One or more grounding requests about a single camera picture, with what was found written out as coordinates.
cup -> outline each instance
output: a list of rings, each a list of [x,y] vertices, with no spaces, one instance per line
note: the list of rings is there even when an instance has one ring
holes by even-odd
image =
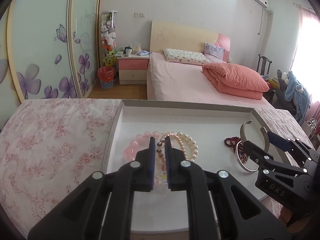
[[[126,48],[125,49],[125,55],[128,57],[131,57],[132,48]]]

drawer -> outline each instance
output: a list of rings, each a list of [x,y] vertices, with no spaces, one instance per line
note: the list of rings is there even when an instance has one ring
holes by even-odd
[[[120,80],[147,80],[146,70],[119,70]]]
[[[148,59],[119,59],[119,70],[147,70]]]

wooden floor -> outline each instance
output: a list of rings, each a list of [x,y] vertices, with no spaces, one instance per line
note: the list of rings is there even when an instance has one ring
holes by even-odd
[[[117,79],[113,87],[103,89],[97,80],[88,98],[147,99],[147,85],[120,85]]]

white cup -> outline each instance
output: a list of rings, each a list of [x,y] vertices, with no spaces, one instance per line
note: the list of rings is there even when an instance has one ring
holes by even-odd
[[[132,49],[125,49],[126,56],[131,57],[131,52],[132,52]]]

pink drawer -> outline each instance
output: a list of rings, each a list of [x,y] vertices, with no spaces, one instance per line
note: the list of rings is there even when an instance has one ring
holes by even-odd
[[[148,59],[119,59],[119,70],[147,70]]]

